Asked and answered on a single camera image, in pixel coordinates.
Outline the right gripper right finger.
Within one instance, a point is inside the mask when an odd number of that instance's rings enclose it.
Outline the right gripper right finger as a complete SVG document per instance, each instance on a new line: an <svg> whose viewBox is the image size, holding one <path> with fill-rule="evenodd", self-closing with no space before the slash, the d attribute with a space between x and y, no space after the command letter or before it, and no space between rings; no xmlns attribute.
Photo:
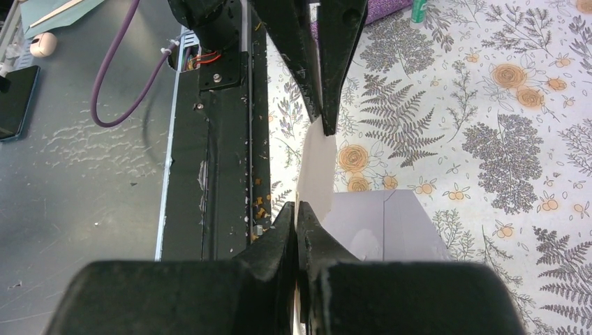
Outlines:
<svg viewBox="0 0 592 335"><path fill-rule="evenodd" d="M523 334L501 279L472 262L363 262L298 205L299 319L308 334Z"/></svg>

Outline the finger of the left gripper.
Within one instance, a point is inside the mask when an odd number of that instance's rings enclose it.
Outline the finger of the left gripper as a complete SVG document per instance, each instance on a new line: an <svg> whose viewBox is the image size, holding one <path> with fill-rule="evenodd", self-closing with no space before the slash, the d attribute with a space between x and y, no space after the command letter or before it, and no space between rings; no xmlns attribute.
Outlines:
<svg viewBox="0 0 592 335"><path fill-rule="evenodd" d="M367 0L326 0L317 9L322 121L326 136L336 134L341 91L367 19Z"/></svg>
<svg viewBox="0 0 592 335"><path fill-rule="evenodd" d="M252 8L297 83L310 122L321 116L320 69L309 2L252 0Z"/></svg>

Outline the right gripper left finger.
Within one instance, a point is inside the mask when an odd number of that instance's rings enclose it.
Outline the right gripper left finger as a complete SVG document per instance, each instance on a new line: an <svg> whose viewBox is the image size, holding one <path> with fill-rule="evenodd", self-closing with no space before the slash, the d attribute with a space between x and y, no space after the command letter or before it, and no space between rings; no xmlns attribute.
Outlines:
<svg viewBox="0 0 592 335"><path fill-rule="evenodd" d="M70 282L48 334L291 334L295 205L230 260L97 261Z"/></svg>

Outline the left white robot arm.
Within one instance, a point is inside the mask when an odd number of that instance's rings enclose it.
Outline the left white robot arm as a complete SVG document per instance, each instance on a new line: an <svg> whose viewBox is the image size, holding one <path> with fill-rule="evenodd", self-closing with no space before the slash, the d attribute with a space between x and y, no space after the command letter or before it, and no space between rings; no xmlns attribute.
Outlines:
<svg viewBox="0 0 592 335"><path fill-rule="evenodd" d="M316 29L308 1L259 0L250 5L296 81L309 118L336 133L341 90L367 19L367 1L320 1ZM172 14L206 50L235 41L229 1L170 1Z"/></svg>

